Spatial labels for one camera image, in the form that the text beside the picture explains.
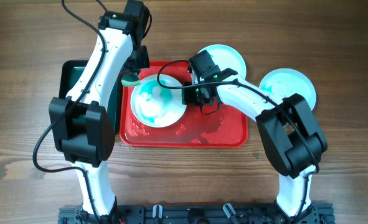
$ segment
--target plate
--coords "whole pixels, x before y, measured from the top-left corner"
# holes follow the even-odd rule
[[[306,99],[311,110],[316,104],[314,85],[304,74],[290,68],[279,68],[268,73],[261,81],[260,88],[284,97],[298,93]]]
[[[131,94],[131,109],[143,124],[163,128],[177,122],[183,116],[186,105],[182,104],[181,90],[162,88],[151,75],[141,80]],[[160,75],[160,82],[166,86],[182,86],[173,77]]]
[[[243,79],[246,79],[245,61],[235,49],[223,44],[214,44],[203,48],[199,52],[203,50],[208,51],[213,62],[220,67],[221,71],[231,68],[237,71]]]

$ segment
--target wire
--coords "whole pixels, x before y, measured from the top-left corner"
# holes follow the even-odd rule
[[[145,31],[145,33],[144,33],[144,37],[142,37],[142,39],[146,37],[146,34],[148,34],[149,30],[151,29],[151,25],[152,25],[152,14],[151,14],[151,13],[149,13],[149,26],[148,26],[148,28],[146,29],[146,31]]]
[[[93,210],[94,216],[97,219],[97,222],[100,223],[100,219],[98,217],[97,214],[97,210],[95,208],[95,204],[94,204],[94,199],[91,193],[91,189],[90,189],[90,181],[88,179],[88,175],[87,175],[87,171],[85,169],[82,169],[81,167],[64,167],[64,168],[60,168],[60,169],[46,169],[43,168],[39,165],[38,161],[37,161],[37,153],[39,151],[40,145],[42,143],[42,141],[45,139],[45,137],[48,135],[48,133],[52,130],[53,127],[55,127],[55,125],[57,125],[62,118],[66,117],[68,114],[70,114],[73,109],[75,108],[75,106],[78,104],[78,102],[80,102],[81,99],[83,99],[83,97],[87,94],[88,89],[90,88],[92,81],[95,79],[101,64],[103,62],[103,59],[105,58],[105,54],[106,54],[106,42],[105,42],[105,38],[102,36],[102,34],[100,33],[99,30],[97,30],[95,27],[93,27],[91,24],[89,24],[87,21],[83,20],[82,18],[78,17],[77,15],[75,15],[72,11],[70,11],[69,9],[67,9],[66,5],[65,5],[65,1],[61,0],[62,3],[62,7],[65,9],[65,11],[67,13],[69,13],[71,16],[73,16],[74,18],[76,18],[77,20],[79,20],[80,22],[84,23],[85,25],[87,25],[89,28],[91,28],[92,30],[94,30],[98,36],[101,39],[102,42],[102,52],[101,52],[101,57],[99,59],[99,62],[97,64],[97,66],[94,69],[93,74],[91,75],[88,83],[85,85],[82,93],[80,94],[80,96],[76,99],[76,101],[74,101],[59,117],[58,119],[56,119],[53,123],[51,123],[47,129],[45,129],[45,131],[42,133],[42,135],[40,136],[39,140],[37,141],[37,143],[34,146],[34,150],[33,150],[33,163],[34,166],[41,170],[42,172],[48,172],[48,173],[56,173],[56,172],[63,172],[63,171],[67,171],[67,170],[79,170],[83,173],[84,179],[85,179],[85,185],[87,187],[87,193],[88,193],[88,197],[90,199],[90,204],[91,204],[91,208]]]
[[[101,2],[101,0],[96,0],[97,3],[99,3],[99,5],[101,5],[101,7],[103,8],[103,10],[105,10],[105,12],[108,11],[108,9],[105,7],[105,5]]]
[[[312,172],[308,172],[305,176],[304,176],[304,179],[305,179],[305,184],[304,184],[304,192],[303,192],[303,197],[301,199],[301,202],[300,202],[300,207],[296,213],[296,215],[293,217],[292,219],[292,223],[296,222],[296,220],[299,218],[302,210],[303,210],[303,207],[305,205],[305,201],[306,201],[306,197],[307,197],[307,191],[308,191],[308,177],[310,175],[313,175],[313,174],[317,174],[319,172],[319,165],[318,165],[318,161],[316,160],[314,154],[312,153],[311,149],[309,148],[309,145],[306,141],[306,139],[304,138],[304,136],[301,134],[300,130],[297,128],[295,122],[289,117],[289,115],[283,111],[283,109],[277,104],[275,103],[273,100],[271,100],[271,98],[269,96],[266,96],[264,95],[263,93],[259,92],[258,90],[250,87],[250,86],[247,86],[247,85],[244,85],[242,83],[240,83],[238,81],[238,79],[234,79],[232,81],[229,81],[229,82],[207,82],[207,83],[198,83],[198,84],[194,84],[194,85],[189,85],[189,86],[165,86],[163,85],[161,82],[160,82],[160,74],[161,72],[167,67],[167,66],[170,66],[174,63],[179,63],[179,62],[186,62],[190,65],[190,63],[187,61],[187,60],[175,60],[175,61],[172,61],[172,62],[169,62],[167,64],[165,64],[163,67],[160,68],[160,71],[158,72],[158,75],[156,77],[159,85],[163,88],[168,88],[168,89],[172,89],[172,90],[180,90],[180,89],[186,89],[186,88],[199,88],[199,87],[202,87],[202,86],[210,86],[210,85],[237,85],[239,87],[244,87],[254,93],[256,93],[257,95],[261,96],[264,100],[266,100],[267,102],[271,103],[273,106],[275,106],[275,108],[278,108],[278,110],[280,111],[280,113],[285,117],[285,119],[289,122],[290,125],[292,125],[293,129],[296,131],[297,135],[299,136],[300,138],[300,141],[303,143],[304,147],[306,148],[310,158],[311,158],[311,161],[312,161],[312,165],[315,166],[315,171],[312,171]]]

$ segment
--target black cable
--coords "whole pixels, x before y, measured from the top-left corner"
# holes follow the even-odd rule
[[[105,7],[105,5],[101,2],[101,0],[96,0],[97,3],[99,3],[99,5],[101,5],[101,7],[103,8],[103,10],[105,10],[105,12],[108,11],[108,9]]]
[[[88,175],[87,175],[87,171],[85,169],[82,169],[81,167],[64,167],[64,168],[60,168],[60,169],[46,169],[43,168],[39,165],[39,163],[37,162],[37,153],[39,151],[40,145],[42,143],[42,141],[45,139],[45,137],[48,135],[48,133],[52,130],[53,127],[55,127],[56,124],[59,123],[59,121],[62,120],[62,118],[66,117],[68,114],[70,114],[74,107],[78,104],[78,102],[80,102],[81,99],[83,99],[83,97],[85,96],[85,94],[87,94],[88,89],[90,88],[92,81],[95,79],[101,64],[103,62],[103,59],[105,58],[105,54],[106,54],[106,42],[105,42],[105,38],[102,36],[102,34],[99,32],[99,30],[95,27],[93,27],[91,24],[89,24],[87,21],[83,20],[82,18],[76,16],[74,13],[72,13],[70,10],[67,9],[66,5],[65,5],[65,1],[61,0],[62,3],[62,7],[65,9],[65,11],[67,13],[69,13],[71,16],[73,16],[74,18],[76,18],[77,20],[79,20],[80,22],[84,23],[85,25],[89,26],[89,28],[91,28],[92,30],[94,30],[100,37],[101,41],[102,41],[102,52],[101,52],[101,57],[100,60],[97,64],[97,66],[94,69],[94,72],[92,74],[92,76],[90,77],[88,83],[85,85],[82,93],[80,94],[80,96],[76,99],[76,101],[74,101],[59,117],[58,119],[56,119],[52,124],[50,124],[48,126],[47,129],[45,129],[45,131],[42,133],[42,135],[40,136],[39,140],[37,141],[37,143],[35,144],[34,150],[33,150],[33,163],[34,166],[41,170],[42,172],[48,172],[48,173],[56,173],[56,172],[62,172],[62,171],[66,171],[66,170],[79,170],[83,173],[84,179],[85,179],[85,185],[87,187],[87,193],[88,193],[88,197],[90,199],[90,204],[91,204],[91,208],[93,210],[94,216],[97,219],[97,222],[100,223],[100,219],[98,217],[97,214],[97,210],[95,208],[95,204],[94,204],[94,199],[93,196],[91,194],[91,190],[90,190],[90,181],[88,179]]]
[[[165,69],[169,65],[172,65],[174,63],[179,63],[179,62],[186,62],[190,65],[190,63],[187,60],[175,60],[175,61],[172,61],[172,62],[169,62],[169,63],[165,64],[163,67],[160,68],[160,71],[158,72],[158,75],[157,75],[156,79],[157,79],[157,81],[158,81],[158,83],[161,87],[172,89],[172,90],[181,90],[181,89],[186,89],[186,88],[199,88],[199,87],[207,86],[207,85],[217,85],[217,86],[218,85],[237,85],[239,87],[244,87],[244,88],[256,93],[257,95],[261,96],[262,98],[264,98],[267,102],[269,102],[273,106],[275,106],[275,108],[278,108],[278,110],[285,117],[285,119],[290,123],[290,125],[292,125],[293,129],[296,131],[296,133],[299,136],[301,142],[303,143],[304,147],[306,148],[306,150],[307,150],[307,152],[308,152],[308,154],[311,158],[312,165],[315,166],[315,171],[308,172],[304,176],[305,184],[304,184],[303,198],[300,202],[299,210],[297,211],[296,215],[292,219],[292,223],[296,222],[296,220],[299,218],[299,216],[300,216],[300,214],[303,210],[303,207],[305,205],[305,201],[306,201],[306,197],[307,197],[307,190],[308,190],[308,181],[309,181],[308,177],[310,175],[317,174],[319,172],[319,165],[318,165],[318,161],[316,160],[314,154],[312,153],[311,149],[309,148],[309,145],[308,145],[307,141],[305,140],[304,136],[301,134],[300,130],[297,128],[295,122],[293,122],[293,120],[289,117],[289,115],[285,111],[283,111],[283,109],[277,103],[275,103],[273,100],[271,100],[271,98],[269,96],[266,96],[263,93],[260,93],[258,90],[254,89],[250,86],[247,86],[247,85],[244,85],[244,84],[240,83],[237,79],[234,79],[234,80],[229,81],[229,82],[207,82],[207,83],[198,83],[198,84],[189,85],[189,86],[165,86],[165,85],[163,85],[160,82],[160,74],[163,71],[163,69]]]
[[[144,33],[144,37],[142,37],[142,39],[146,37],[146,34],[148,34],[148,32],[149,32],[149,30],[150,30],[150,28],[151,28],[151,25],[152,25],[152,14],[151,14],[151,13],[149,13],[149,26],[148,26],[148,28],[146,29],[146,31],[145,31],[145,33]]]

